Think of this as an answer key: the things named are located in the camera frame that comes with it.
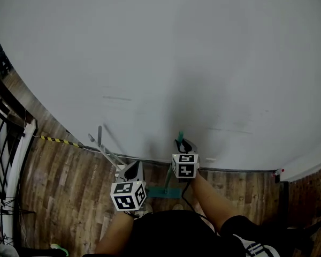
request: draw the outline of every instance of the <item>green shoe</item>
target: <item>green shoe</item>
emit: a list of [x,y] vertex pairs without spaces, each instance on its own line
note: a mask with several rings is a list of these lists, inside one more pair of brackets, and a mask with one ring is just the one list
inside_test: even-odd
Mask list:
[[66,253],[66,255],[69,256],[69,252],[65,248],[62,248],[61,246],[59,246],[57,244],[51,244],[50,247],[53,250],[63,250]]

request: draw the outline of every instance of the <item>cable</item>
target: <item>cable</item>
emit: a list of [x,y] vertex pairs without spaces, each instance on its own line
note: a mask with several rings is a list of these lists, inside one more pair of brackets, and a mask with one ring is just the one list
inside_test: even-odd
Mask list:
[[[207,217],[201,215],[200,213],[197,213],[197,212],[194,210],[193,206],[188,202],[188,200],[187,200],[186,198],[184,198],[184,194],[186,193],[186,191],[187,191],[189,185],[191,184],[191,182],[192,182],[192,180],[190,179],[190,180],[187,182],[187,185],[186,185],[185,189],[182,191],[182,199],[187,203],[188,206],[190,206],[190,208],[192,209],[192,211],[193,211],[194,213],[196,213],[199,217],[207,220],[207,221],[210,223],[210,221],[208,220]],[[212,226],[213,226],[213,228],[214,228],[215,234],[217,235],[218,232],[216,231],[215,226],[214,226],[213,224],[212,224]]]

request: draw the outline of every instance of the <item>wooden floor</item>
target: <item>wooden floor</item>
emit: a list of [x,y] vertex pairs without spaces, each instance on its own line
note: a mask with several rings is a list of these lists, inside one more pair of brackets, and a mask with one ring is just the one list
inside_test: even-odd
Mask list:
[[[16,72],[4,80],[13,95],[38,120],[38,134],[77,142],[29,91]],[[167,168],[147,164],[146,181],[149,186],[162,185]],[[269,173],[235,173],[204,171],[202,175],[222,195],[231,199],[238,210],[253,222],[276,221],[281,214],[281,185],[275,184]],[[48,248],[57,243],[67,248],[71,256],[93,252],[114,215],[110,199],[110,185],[114,170],[101,154],[78,149],[62,143],[36,138],[29,153],[20,189],[21,208],[33,210],[24,215],[22,243],[34,248]],[[314,205],[321,209],[321,181],[314,177],[291,184],[289,222],[306,225],[312,222]],[[175,178],[172,187],[183,187]],[[315,187],[312,195],[307,190]],[[303,202],[309,199],[307,208]],[[190,189],[187,199],[200,211]],[[180,200],[148,199],[154,211],[171,209]],[[307,210],[305,216],[301,210]],[[317,239],[321,251],[320,237]]]

